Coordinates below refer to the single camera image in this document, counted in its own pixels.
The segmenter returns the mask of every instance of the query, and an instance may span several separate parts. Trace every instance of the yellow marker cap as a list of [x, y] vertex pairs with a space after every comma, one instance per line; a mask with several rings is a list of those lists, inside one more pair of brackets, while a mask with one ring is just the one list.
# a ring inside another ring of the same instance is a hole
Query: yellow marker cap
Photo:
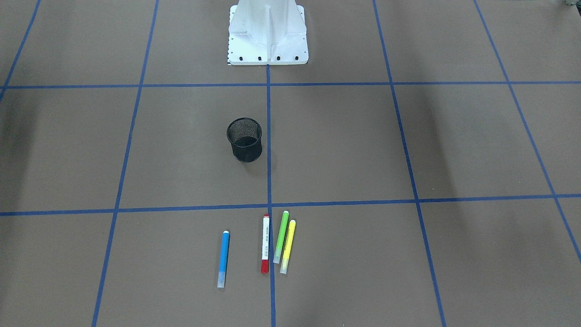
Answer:
[[285, 250], [282, 253], [281, 273], [286, 273], [291, 257], [292, 240], [295, 237], [296, 221], [293, 219], [289, 222], [289, 234], [286, 237]]

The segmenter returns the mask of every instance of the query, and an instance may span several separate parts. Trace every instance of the green marker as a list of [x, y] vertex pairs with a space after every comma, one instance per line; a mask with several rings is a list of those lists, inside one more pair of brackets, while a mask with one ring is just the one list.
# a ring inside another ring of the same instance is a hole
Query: green marker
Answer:
[[282, 244], [285, 242], [286, 224], [288, 222], [289, 222], [289, 212], [285, 210], [285, 212], [282, 213], [281, 228], [278, 231], [277, 248], [274, 251], [273, 262], [275, 264], [281, 262]]

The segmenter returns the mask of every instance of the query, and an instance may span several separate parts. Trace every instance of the blue marker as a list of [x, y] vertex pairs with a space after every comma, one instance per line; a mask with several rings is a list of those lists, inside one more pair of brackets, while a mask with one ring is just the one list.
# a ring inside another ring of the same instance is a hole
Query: blue marker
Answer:
[[225, 230], [222, 234], [222, 250], [220, 251], [220, 270], [218, 271], [218, 288], [224, 288], [226, 280], [226, 263], [228, 262], [228, 243], [230, 242], [230, 232]]

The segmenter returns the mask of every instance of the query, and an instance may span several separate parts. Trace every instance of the red marker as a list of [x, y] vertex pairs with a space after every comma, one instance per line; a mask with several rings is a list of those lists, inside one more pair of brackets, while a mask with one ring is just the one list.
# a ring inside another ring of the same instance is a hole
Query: red marker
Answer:
[[262, 265], [261, 273], [268, 273], [268, 231], [270, 230], [270, 216], [264, 215], [262, 220]]

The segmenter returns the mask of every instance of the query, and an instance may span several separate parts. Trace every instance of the black mesh pen holder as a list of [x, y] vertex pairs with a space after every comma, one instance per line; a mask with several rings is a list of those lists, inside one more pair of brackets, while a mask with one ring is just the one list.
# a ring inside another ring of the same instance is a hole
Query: black mesh pen holder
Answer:
[[262, 153], [262, 128], [252, 118], [238, 118], [230, 123], [226, 131], [232, 153], [242, 162], [253, 162]]

